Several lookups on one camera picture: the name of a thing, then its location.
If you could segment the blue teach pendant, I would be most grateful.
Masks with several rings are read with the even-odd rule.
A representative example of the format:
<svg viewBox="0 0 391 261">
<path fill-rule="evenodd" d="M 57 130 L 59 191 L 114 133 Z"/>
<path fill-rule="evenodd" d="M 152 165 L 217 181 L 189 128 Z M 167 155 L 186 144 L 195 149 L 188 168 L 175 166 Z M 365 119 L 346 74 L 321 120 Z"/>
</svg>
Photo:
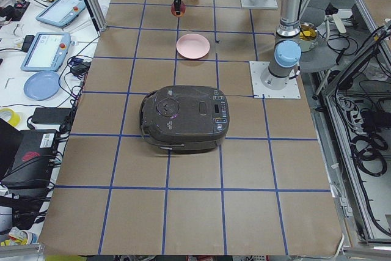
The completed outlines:
<svg viewBox="0 0 391 261">
<path fill-rule="evenodd" d="M 24 72 L 58 71 L 71 44 L 67 32 L 39 32 L 33 39 L 20 69 Z"/>
<path fill-rule="evenodd" d="M 86 8 L 83 0 L 55 0 L 35 19 L 58 28 L 68 26 Z"/>
</svg>

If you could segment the yellow tape roll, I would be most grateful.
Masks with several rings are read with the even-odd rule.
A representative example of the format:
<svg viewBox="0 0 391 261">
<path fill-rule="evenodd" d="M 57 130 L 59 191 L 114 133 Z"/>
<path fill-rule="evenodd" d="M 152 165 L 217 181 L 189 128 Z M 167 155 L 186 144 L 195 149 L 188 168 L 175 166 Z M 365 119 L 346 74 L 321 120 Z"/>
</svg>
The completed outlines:
<svg viewBox="0 0 391 261">
<path fill-rule="evenodd" d="M 0 118 L 13 127 L 17 127 L 21 121 L 20 115 L 10 108 L 1 108 Z"/>
</svg>

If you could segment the black laptop computer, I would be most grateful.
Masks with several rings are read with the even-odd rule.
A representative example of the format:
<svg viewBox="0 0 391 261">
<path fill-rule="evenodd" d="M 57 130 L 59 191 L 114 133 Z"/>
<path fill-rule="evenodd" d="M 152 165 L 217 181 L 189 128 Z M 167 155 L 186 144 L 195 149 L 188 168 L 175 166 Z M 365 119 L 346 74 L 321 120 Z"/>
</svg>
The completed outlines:
<svg viewBox="0 0 391 261">
<path fill-rule="evenodd" d="M 58 147 L 57 131 L 19 131 L 1 120 L 1 185 L 8 189 L 49 185 Z"/>
</svg>

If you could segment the grey office chair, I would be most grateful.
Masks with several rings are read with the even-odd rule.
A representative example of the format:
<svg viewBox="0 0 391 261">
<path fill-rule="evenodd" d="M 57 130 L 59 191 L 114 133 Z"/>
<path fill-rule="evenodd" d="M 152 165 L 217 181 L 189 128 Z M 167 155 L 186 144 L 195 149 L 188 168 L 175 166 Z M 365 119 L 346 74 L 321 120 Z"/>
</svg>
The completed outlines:
<svg viewBox="0 0 391 261">
<path fill-rule="evenodd" d="M 311 50 L 301 54 L 299 61 L 301 73 L 327 70 L 335 64 L 335 54 L 327 47 L 321 36 L 326 30 L 324 21 L 326 8 L 330 3 L 331 0 L 310 0 L 301 17 L 302 22 L 313 24 L 318 31 L 316 45 Z"/>
</svg>

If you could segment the black power adapter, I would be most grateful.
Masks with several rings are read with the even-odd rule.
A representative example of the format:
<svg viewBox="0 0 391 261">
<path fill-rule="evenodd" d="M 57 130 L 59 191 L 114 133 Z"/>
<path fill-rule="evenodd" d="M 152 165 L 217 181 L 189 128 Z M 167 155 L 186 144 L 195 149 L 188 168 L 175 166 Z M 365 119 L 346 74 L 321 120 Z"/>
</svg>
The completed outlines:
<svg viewBox="0 0 391 261">
<path fill-rule="evenodd" d="M 27 127 L 35 129 L 35 125 L 61 125 L 70 115 L 70 108 L 36 108 L 27 119 Z"/>
</svg>

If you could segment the blue teach pendant far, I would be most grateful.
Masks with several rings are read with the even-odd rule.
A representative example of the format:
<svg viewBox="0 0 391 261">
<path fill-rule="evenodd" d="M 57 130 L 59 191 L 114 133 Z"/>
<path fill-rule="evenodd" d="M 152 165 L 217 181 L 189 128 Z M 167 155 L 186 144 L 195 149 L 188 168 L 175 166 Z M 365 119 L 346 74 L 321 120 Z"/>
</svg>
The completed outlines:
<svg viewBox="0 0 391 261">
<path fill-rule="evenodd" d="M 55 0 L 35 19 L 58 28 L 68 26 L 86 8 L 83 0 Z"/>
</svg>

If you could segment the steel pot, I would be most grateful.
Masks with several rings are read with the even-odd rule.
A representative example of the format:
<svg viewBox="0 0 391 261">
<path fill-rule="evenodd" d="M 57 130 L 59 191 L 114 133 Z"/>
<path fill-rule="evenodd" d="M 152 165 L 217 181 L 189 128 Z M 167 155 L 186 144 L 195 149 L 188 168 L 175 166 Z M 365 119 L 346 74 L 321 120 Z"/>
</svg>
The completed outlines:
<svg viewBox="0 0 391 261">
<path fill-rule="evenodd" d="M 309 52 L 317 46 L 318 37 L 318 30 L 313 24 L 300 24 L 299 46 L 303 53 Z"/>
</svg>

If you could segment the red apple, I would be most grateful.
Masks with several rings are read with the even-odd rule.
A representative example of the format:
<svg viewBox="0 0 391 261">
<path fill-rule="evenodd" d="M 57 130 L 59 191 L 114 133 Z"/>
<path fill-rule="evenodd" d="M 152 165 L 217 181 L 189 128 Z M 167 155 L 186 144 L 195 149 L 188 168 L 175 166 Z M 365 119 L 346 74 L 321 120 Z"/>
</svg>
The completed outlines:
<svg viewBox="0 0 391 261">
<path fill-rule="evenodd" d="M 171 14 L 175 17 L 182 17 L 185 14 L 186 11 L 186 5 L 185 3 L 181 3 L 180 6 L 178 7 L 176 3 L 172 3 L 171 8 L 170 8 Z"/>
</svg>

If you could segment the blue teach pendant near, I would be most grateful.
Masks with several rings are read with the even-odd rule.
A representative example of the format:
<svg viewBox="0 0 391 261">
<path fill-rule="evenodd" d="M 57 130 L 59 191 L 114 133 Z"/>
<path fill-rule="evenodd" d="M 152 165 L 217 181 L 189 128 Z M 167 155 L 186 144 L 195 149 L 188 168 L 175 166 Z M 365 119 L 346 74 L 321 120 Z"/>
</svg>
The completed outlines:
<svg viewBox="0 0 391 261">
<path fill-rule="evenodd" d="M 33 39 L 20 69 L 24 72 L 58 71 L 71 44 L 67 32 L 39 32 Z"/>
</svg>

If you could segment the pink plate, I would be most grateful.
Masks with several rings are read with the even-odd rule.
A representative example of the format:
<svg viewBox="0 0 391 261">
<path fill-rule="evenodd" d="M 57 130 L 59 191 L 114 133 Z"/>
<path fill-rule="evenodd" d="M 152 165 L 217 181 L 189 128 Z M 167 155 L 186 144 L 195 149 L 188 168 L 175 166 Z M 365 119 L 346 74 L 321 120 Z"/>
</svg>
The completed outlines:
<svg viewBox="0 0 391 261">
<path fill-rule="evenodd" d="M 176 49 L 187 59 L 200 59 L 209 53 L 210 43 L 200 34 L 186 34 L 178 39 Z"/>
</svg>

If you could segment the blue plate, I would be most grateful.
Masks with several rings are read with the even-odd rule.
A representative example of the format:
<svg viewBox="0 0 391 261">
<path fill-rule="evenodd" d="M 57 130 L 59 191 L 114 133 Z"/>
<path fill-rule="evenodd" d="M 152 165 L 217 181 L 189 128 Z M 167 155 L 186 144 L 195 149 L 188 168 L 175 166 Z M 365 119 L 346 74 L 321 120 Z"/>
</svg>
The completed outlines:
<svg viewBox="0 0 391 261">
<path fill-rule="evenodd" d="M 37 101 L 51 98 L 59 91 L 59 75 L 53 71 L 42 71 L 32 75 L 24 84 L 24 94 Z"/>
</svg>

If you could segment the dark grey rice cooker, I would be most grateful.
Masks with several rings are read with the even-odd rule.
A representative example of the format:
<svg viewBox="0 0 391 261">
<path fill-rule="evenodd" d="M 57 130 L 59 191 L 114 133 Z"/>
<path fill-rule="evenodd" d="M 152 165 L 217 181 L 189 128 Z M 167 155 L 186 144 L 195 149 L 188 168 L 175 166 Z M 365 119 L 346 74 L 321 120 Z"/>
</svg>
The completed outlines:
<svg viewBox="0 0 391 261">
<path fill-rule="evenodd" d="M 142 100 L 139 128 L 151 145 L 178 152 L 214 149 L 230 123 L 225 94 L 208 86 L 166 86 Z"/>
</svg>

